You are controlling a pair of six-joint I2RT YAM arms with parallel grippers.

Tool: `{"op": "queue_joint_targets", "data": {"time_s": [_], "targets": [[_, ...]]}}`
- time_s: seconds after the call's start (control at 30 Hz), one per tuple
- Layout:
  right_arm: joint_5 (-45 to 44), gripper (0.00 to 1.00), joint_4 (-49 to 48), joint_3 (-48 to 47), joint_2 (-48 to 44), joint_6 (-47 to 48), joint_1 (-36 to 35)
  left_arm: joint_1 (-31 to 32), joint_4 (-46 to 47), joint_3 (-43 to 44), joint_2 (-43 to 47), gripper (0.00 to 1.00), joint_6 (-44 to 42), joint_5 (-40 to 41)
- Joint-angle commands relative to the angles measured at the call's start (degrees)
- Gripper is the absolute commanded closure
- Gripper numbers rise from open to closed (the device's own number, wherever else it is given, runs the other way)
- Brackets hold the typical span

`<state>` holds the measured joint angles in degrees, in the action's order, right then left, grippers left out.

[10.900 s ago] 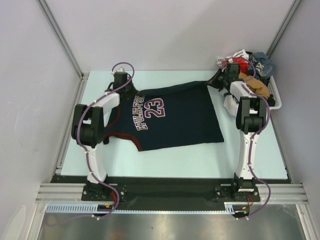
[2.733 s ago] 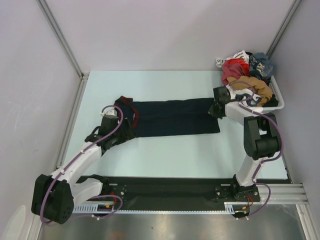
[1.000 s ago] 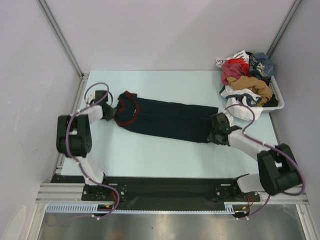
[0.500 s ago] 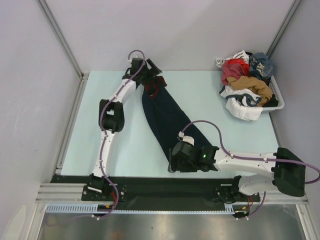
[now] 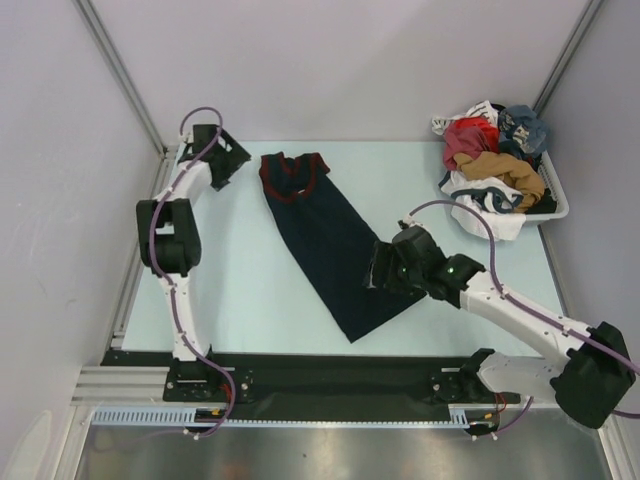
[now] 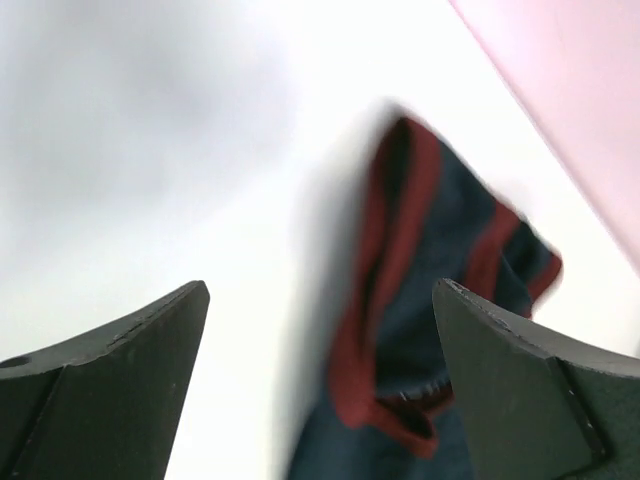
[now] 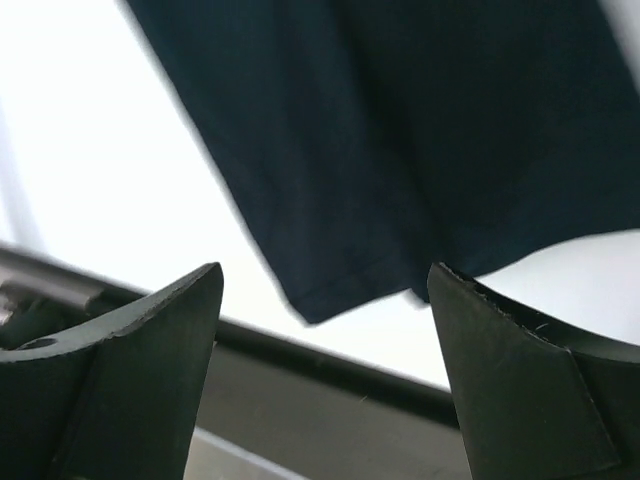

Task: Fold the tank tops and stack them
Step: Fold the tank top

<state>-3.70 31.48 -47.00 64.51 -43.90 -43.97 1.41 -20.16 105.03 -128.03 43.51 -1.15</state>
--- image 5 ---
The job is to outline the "navy tank top red trim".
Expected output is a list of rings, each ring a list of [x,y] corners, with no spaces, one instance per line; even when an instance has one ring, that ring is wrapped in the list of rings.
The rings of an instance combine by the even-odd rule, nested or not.
[[[259,176],[278,231],[346,338],[355,342],[422,300],[365,286],[378,236],[329,178],[317,153],[261,157]]]

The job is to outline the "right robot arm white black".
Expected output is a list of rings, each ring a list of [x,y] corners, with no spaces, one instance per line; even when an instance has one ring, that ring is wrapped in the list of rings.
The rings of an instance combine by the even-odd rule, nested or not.
[[[393,293],[425,293],[490,321],[536,352],[534,358],[476,352],[471,370],[461,376],[462,391],[473,401],[494,392],[517,393],[555,402],[575,422],[599,429],[617,414],[636,381],[636,366],[618,328],[607,322],[590,326],[543,309],[476,260],[446,256],[421,224],[405,227],[391,242],[375,242],[365,284]]]

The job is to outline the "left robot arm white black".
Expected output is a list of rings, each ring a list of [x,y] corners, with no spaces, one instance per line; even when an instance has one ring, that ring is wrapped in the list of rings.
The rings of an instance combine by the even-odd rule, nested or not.
[[[193,362],[211,349],[195,318],[195,269],[203,247],[194,206],[201,194],[219,191],[251,160],[216,124],[195,124],[183,140],[176,175],[155,197],[136,204],[140,259],[163,290],[173,332],[175,359]]]

